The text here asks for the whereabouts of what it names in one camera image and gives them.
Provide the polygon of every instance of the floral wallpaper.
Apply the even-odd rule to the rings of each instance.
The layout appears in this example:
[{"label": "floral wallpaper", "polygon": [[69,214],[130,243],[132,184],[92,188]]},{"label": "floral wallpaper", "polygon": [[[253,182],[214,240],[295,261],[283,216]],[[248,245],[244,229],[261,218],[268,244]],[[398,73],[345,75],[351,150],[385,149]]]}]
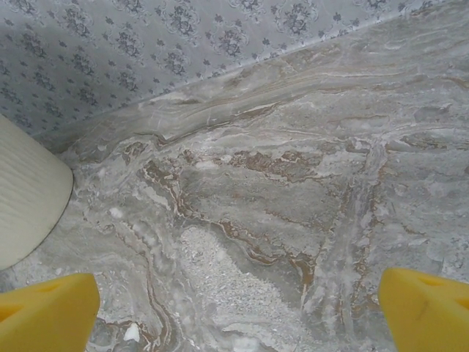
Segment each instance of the floral wallpaper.
[{"label": "floral wallpaper", "polygon": [[442,0],[0,0],[0,112],[34,135]]}]

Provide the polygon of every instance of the gray marble tile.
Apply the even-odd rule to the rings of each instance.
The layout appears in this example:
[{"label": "gray marble tile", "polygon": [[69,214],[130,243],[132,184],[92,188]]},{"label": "gray marble tile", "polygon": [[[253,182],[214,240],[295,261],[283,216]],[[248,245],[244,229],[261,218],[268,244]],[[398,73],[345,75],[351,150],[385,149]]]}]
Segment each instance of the gray marble tile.
[{"label": "gray marble tile", "polygon": [[67,210],[3,289],[94,273],[88,352],[395,351],[384,268],[469,280],[468,16],[432,7],[90,126],[61,154]]}]

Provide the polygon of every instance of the yellow robot part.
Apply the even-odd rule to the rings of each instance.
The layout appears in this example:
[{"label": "yellow robot part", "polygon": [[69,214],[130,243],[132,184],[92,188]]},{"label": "yellow robot part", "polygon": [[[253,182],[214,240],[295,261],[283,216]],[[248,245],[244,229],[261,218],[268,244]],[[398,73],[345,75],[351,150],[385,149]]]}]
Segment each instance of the yellow robot part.
[{"label": "yellow robot part", "polygon": [[469,285],[389,268],[379,300],[399,352],[469,351]]},{"label": "yellow robot part", "polygon": [[0,294],[0,351],[83,352],[100,297],[91,274]]}]

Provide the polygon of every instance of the white ribbed object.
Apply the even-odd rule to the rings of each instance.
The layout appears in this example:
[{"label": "white ribbed object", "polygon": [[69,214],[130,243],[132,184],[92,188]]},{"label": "white ribbed object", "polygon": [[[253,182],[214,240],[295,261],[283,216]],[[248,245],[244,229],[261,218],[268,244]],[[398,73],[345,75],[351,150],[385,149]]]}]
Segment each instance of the white ribbed object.
[{"label": "white ribbed object", "polygon": [[53,229],[73,186],[70,168],[0,115],[0,270]]}]

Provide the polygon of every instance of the patterned wall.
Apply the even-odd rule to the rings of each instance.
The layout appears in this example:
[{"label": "patterned wall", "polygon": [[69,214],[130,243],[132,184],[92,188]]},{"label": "patterned wall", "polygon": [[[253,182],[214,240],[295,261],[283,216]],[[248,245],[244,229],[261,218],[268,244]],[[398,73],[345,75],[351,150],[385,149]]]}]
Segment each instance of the patterned wall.
[{"label": "patterned wall", "polygon": [[0,0],[0,112],[56,131],[435,2]]}]

